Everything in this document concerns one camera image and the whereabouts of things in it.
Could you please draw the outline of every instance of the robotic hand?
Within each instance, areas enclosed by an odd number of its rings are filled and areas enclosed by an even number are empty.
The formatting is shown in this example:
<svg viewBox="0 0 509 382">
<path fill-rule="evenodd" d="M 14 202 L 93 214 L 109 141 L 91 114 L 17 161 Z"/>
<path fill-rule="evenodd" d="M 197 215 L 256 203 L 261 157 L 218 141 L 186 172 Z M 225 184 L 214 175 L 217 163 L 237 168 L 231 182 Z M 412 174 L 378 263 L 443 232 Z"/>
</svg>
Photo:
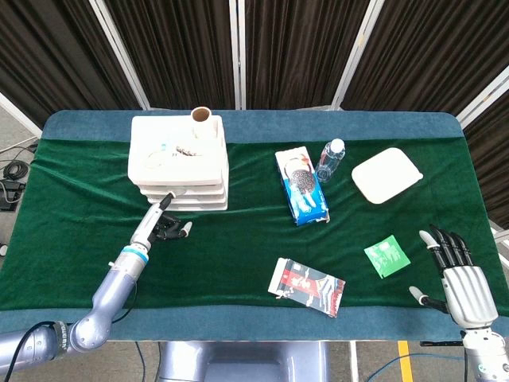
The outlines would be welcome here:
<svg viewBox="0 0 509 382">
<path fill-rule="evenodd" d="M 419 235 L 434 255 L 447 302 L 430 298 L 415 286 L 410 293 L 419 304 L 450 314 L 464 329 L 463 346 L 477 381 L 509 381 L 504 339 L 491 329 L 499 315 L 484 273 L 473 265 L 459 235 L 430 227 L 434 237 L 426 231 Z"/>
<path fill-rule="evenodd" d="M 165 212 L 174 198 L 169 193 L 150 207 L 136 231 L 94 293 L 91 311 L 74 324 L 40 322 L 28 331 L 0 334 L 0 375 L 6 380 L 14 370 L 51 361 L 66 354 L 91 352 L 110 336 L 111 323 L 122 309 L 136 281 L 149 261 L 155 240 L 186 237 L 192 223 L 180 228 L 181 221 Z"/>
</svg>

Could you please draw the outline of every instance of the blue cable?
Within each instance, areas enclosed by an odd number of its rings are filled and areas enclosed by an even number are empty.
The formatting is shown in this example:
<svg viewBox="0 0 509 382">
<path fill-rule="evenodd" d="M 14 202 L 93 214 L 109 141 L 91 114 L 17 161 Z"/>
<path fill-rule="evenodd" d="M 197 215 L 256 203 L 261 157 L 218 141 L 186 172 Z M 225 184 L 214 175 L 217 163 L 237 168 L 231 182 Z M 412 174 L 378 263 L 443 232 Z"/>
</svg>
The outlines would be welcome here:
<svg viewBox="0 0 509 382">
<path fill-rule="evenodd" d="M 410 353 L 410 354 L 406 354 L 405 356 L 397 357 L 397 358 L 387 362 L 384 366 L 382 366 L 376 372 L 371 374 L 367 378 L 366 382 L 372 381 L 383 370 L 385 370 L 386 368 L 391 366 L 394 362 L 399 361 L 399 360 L 401 360 L 402 358 L 405 358 L 405 357 L 430 357 L 430 358 L 441 358 L 441 359 L 444 359 L 444 360 L 453 360 L 453 361 L 463 361 L 464 360 L 463 357 L 442 356 L 442 355 L 439 355 L 439 354 L 431 354 L 431 353 Z"/>
</svg>

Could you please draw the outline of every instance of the yellow floor line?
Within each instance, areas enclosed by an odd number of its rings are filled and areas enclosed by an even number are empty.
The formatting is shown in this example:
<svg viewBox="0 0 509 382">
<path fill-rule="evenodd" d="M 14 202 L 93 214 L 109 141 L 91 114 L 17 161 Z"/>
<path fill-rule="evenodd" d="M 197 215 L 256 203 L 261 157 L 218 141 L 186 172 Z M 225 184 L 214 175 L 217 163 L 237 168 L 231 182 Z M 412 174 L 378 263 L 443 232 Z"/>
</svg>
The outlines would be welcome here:
<svg viewBox="0 0 509 382">
<path fill-rule="evenodd" d="M 398 341 L 398 353 L 399 356 L 408 355 L 407 341 Z M 399 364 L 401 366 L 401 381 L 414 382 L 414 378 L 412 378 L 412 367 L 410 366 L 410 357 L 400 358 Z"/>
</svg>

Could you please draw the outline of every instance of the water bottle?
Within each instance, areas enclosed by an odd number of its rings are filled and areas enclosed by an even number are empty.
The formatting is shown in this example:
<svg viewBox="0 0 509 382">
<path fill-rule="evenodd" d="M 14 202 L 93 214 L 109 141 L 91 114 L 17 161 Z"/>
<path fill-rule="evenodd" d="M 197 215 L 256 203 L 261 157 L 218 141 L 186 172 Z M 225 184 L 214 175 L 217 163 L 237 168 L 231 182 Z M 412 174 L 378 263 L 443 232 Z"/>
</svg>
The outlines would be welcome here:
<svg viewBox="0 0 509 382">
<path fill-rule="evenodd" d="M 341 159 L 344 157 L 344 153 L 344 142 L 341 139 L 333 139 L 325 145 L 324 150 L 321 152 L 320 161 L 315 169 L 320 183 L 331 180 L 332 173 L 337 169 Z"/>
</svg>

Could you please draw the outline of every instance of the black curtain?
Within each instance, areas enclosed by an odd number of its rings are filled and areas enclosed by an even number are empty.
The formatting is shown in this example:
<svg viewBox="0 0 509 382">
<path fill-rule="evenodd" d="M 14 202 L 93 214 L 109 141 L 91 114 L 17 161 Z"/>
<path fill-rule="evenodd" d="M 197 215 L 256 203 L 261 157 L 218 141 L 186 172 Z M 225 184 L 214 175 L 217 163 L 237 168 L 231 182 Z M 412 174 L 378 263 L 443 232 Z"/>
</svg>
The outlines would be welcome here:
<svg viewBox="0 0 509 382">
<path fill-rule="evenodd" d="M 235 108 L 227 0 L 107 5 L 150 106 Z"/>
<path fill-rule="evenodd" d="M 465 108 L 509 65 L 509 2 L 386 0 L 345 110 Z"/>
<path fill-rule="evenodd" d="M 368 0 L 246 0 L 247 108 L 330 104 Z"/>
<path fill-rule="evenodd" d="M 509 92 L 464 132 L 488 216 L 509 228 Z"/>
<path fill-rule="evenodd" d="M 0 92 L 41 128 L 61 109 L 139 108 L 88 0 L 0 0 Z"/>
</svg>

